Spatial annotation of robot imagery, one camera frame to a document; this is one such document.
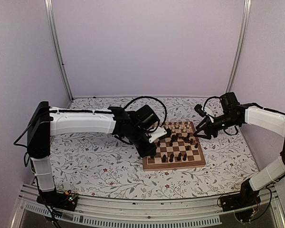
wooden chessboard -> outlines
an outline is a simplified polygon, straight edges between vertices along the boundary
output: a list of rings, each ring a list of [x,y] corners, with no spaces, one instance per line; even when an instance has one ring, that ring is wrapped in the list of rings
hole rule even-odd
[[[206,165],[199,139],[193,137],[193,133],[195,132],[193,122],[166,122],[164,127],[166,129],[170,128],[172,135],[178,133],[179,138],[173,142],[172,146],[170,146],[171,137],[160,140],[160,146],[157,146],[155,157],[151,158],[147,156],[143,158],[144,171],[180,170],[203,167]],[[182,136],[186,137],[188,133],[190,134],[189,140],[193,139],[192,144],[184,142],[184,140],[181,139]],[[172,153],[174,154],[173,162],[169,162]],[[180,161],[177,160],[179,153],[181,153]],[[167,158],[165,162],[162,162],[164,154]],[[186,161],[183,161],[184,154],[187,154]]]

wall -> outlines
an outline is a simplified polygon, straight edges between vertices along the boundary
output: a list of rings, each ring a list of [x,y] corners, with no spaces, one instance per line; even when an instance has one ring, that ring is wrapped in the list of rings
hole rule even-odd
[[[47,22],[43,0],[0,0],[0,228],[10,226],[21,185],[32,178],[13,141],[40,101],[68,103]]]
[[[53,1],[74,97],[224,93],[243,7],[238,0]]]
[[[254,0],[233,91],[241,103],[257,102],[285,112],[285,0]],[[242,127],[260,168],[272,162],[282,137],[253,126]],[[285,211],[285,182],[276,187]]]

black chess piece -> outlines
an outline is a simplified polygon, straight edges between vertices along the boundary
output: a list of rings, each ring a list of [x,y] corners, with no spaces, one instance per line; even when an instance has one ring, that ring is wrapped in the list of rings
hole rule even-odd
[[[174,154],[172,153],[172,154],[170,155],[169,162],[173,162],[173,158],[174,158]]]
[[[164,155],[162,156],[162,158],[161,158],[161,161],[162,161],[162,162],[166,162],[166,159],[167,159],[167,157],[166,157],[166,155],[164,154]]]
[[[177,159],[176,160],[178,160],[178,161],[180,161],[181,160],[181,153],[179,153],[179,156],[177,157]]]

floral pattern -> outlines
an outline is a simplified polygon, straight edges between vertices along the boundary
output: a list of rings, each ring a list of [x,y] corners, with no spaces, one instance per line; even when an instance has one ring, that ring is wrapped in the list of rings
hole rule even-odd
[[[168,110],[168,121],[202,118],[194,111],[205,98],[160,98]],[[84,98],[72,102],[74,109],[124,106],[131,98]],[[129,110],[148,104],[163,119],[163,108],[142,99]],[[218,100],[207,104],[214,115],[222,113]],[[234,136],[219,132],[211,140],[200,139],[206,166],[202,168],[143,171],[142,159],[133,146],[109,134],[71,133],[56,136],[51,145],[51,163],[58,190],[82,195],[121,199],[176,199],[211,196],[239,190],[246,178],[258,171],[241,132]]]

vertical metal rail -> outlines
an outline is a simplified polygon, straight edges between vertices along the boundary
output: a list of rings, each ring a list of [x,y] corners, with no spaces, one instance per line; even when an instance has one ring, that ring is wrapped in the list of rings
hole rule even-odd
[[[228,85],[227,85],[227,88],[226,88],[226,93],[231,92],[232,86],[234,84],[234,81],[235,81],[235,78],[236,78],[236,74],[237,74],[237,71],[238,71],[238,65],[239,65],[239,62],[240,62],[242,49],[243,49],[243,46],[244,46],[246,30],[247,30],[247,27],[248,27],[250,8],[251,8],[251,0],[245,0],[243,17],[242,17],[242,25],[241,25],[240,35],[239,35],[239,39],[238,39],[238,43],[237,43],[236,56],[234,58],[233,66],[232,66],[232,69],[231,69],[231,74],[230,74]]]
[[[72,101],[74,98],[72,95],[71,87],[70,87],[70,84],[67,78],[66,69],[64,67],[64,62],[63,62],[61,51],[60,51],[60,46],[59,46],[58,36],[57,36],[57,31],[56,31],[56,26],[55,26],[52,0],[45,0],[45,5],[46,5],[46,11],[47,11],[48,25],[49,25],[49,29],[52,35],[53,45],[54,45],[63,85],[65,87],[68,99]]]

